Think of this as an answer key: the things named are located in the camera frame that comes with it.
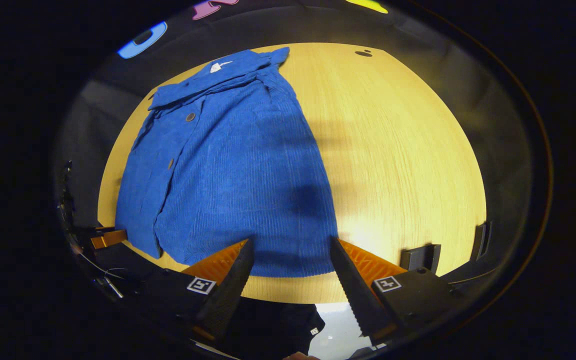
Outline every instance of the table surface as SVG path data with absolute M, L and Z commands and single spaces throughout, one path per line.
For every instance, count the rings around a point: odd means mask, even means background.
M 317 141 L 339 237 L 393 264 L 399 264 L 403 249 L 441 244 L 439 276 L 465 264 L 475 227 L 486 220 L 484 185 L 473 148 L 441 98 L 377 48 L 292 43 L 253 50 L 284 46 L 290 47 L 290 55 L 279 73 L 292 85 Z M 180 83 L 203 66 L 161 85 Z M 156 90 L 126 121 L 108 157 L 98 199 L 103 226 L 115 223 L 128 154 Z M 125 243 L 160 267 L 182 271 L 189 266 L 167 253 L 155 259 Z M 250 276 L 242 296 L 284 303 L 347 301 L 334 272 L 302 278 Z

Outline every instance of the cable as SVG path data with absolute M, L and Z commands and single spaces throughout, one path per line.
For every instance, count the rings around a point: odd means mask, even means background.
M 491 273 L 492 273 L 493 271 L 495 271 L 496 269 L 497 269 L 497 268 L 494 268 L 494 269 L 492 269 L 492 270 L 490 270 L 490 271 L 484 272 L 484 273 L 479 274 L 479 275 L 477 275 L 477 276 L 473 276 L 473 277 L 471 277 L 471 278 L 466 278 L 466 279 L 464 279 L 464 280 L 449 282 L 448 284 L 450 284 L 450 285 L 461 284 L 461 283 L 465 283 L 465 282 L 467 282 L 467 281 L 471 281 L 471 280 L 475 280 L 475 279 L 478 279 L 478 278 L 482 278 L 482 277 L 484 277 L 484 276 L 486 276 L 486 275 L 491 274 Z
M 125 278 L 119 276 L 119 275 L 115 275 L 114 273 L 110 273 L 109 271 L 111 270 L 116 270 L 116 269 L 124 269 L 124 268 L 112 268 L 112 269 L 102 269 L 100 268 L 97 264 L 95 264 L 94 262 L 92 262 L 89 258 L 86 257 L 86 255 L 84 255 L 83 253 L 80 253 L 79 255 L 81 255 L 84 259 L 86 259 L 87 262 L 89 262 L 92 266 L 94 266 L 95 268 L 99 269 L 99 271 L 103 272 L 104 274 L 110 275 L 110 276 L 114 276 L 117 279 L 121 279 L 121 280 L 125 280 Z

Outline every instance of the orange part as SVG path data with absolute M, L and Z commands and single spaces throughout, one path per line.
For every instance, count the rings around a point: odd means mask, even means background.
M 105 232 L 98 237 L 90 237 L 90 241 L 95 249 L 102 249 L 113 246 L 114 244 L 119 244 L 127 238 L 126 230 L 115 230 Z
M 384 260 L 372 252 L 354 246 L 354 244 L 345 242 L 342 239 L 338 240 L 339 243 L 341 243 L 343 250 L 345 250 L 350 260 L 354 263 L 354 267 L 359 271 L 359 275 L 361 275 L 363 281 L 368 285 L 370 291 L 373 291 L 371 287 L 373 281 L 406 272 L 406 269 L 401 268 L 388 260 Z
M 202 337 L 204 337 L 208 340 L 215 341 L 215 337 L 211 333 L 209 333 L 206 330 L 203 330 L 203 328 L 201 328 L 199 326 L 193 326 L 192 331 L 194 331 L 195 333 L 201 335 Z
M 184 274 L 197 276 L 207 280 L 216 281 L 217 285 L 221 284 L 228 275 L 233 266 L 233 262 L 240 254 L 244 244 L 248 239 L 232 244 L 223 250 L 217 251 L 205 259 L 195 262 L 194 265 L 181 271 Z

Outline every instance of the black bracket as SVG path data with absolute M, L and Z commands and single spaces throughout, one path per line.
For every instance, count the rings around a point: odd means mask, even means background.
M 472 245 L 470 260 L 476 262 L 488 252 L 490 246 L 490 234 L 492 233 L 492 221 L 486 221 L 475 228 L 475 242 Z
M 427 244 L 418 248 L 402 250 L 399 266 L 407 271 L 426 268 L 431 273 L 436 274 L 441 250 L 440 244 Z
M 419 330 L 454 308 L 464 295 L 427 268 L 372 282 L 377 298 L 402 330 Z

